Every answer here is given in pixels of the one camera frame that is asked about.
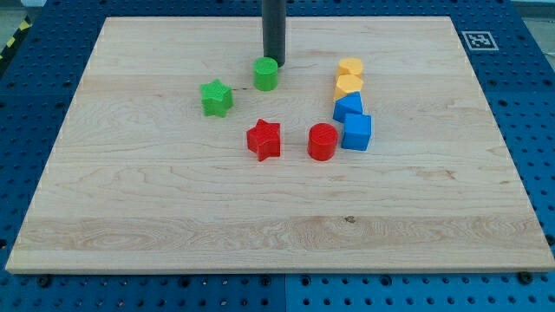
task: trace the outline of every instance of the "green block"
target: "green block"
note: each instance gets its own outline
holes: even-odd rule
[[[200,85],[200,93],[205,116],[225,117],[227,110],[233,106],[232,89],[219,79]]]
[[[254,87],[270,91],[278,86],[278,63],[271,57],[261,57],[254,62]]]

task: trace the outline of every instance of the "blue cube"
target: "blue cube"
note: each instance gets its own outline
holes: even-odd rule
[[[366,151],[372,136],[372,116],[345,114],[345,128],[341,148]]]
[[[336,101],[336,107],[333,110],[333,120],[344,122],[345,114],[362,114],[360,92],[354,92]]]

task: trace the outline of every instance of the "blue perforated panel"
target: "blue perforated panel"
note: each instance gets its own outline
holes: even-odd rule
[[[451,16],[548,240],[555,243],[555,74],[509,3],[287,0],[290,16]],[[256,16],[259,1],[50,0],[0,80],[0,263],[23,221],[106,16]],[[0,311],[555,310],[555,274],[11,276]]]

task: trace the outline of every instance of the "yellow hexagonal block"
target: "yellow hexagonal block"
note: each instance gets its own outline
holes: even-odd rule
[[[336,82],[333,101],[335,102],[348,94],[362,90],[362,85],[362,79],[355,75],[340,75]]]
[[[359,58],[346,57],[341,59],[337,67],[336,81],[340,75],[355,75],[358,78],[362,78],[363,67],[362,61]]]

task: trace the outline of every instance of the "red block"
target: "red block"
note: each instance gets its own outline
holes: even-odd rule
[[[279,124],[259,119],[257,125],[246,132],[246,145],[258,156],[258,161],[268,157],[279,157],[281,139]]]
[[[337,130],[330,124],[319,123],[309,132],[309,155],[316,160],[325,161],[331,159],[336,152]]]

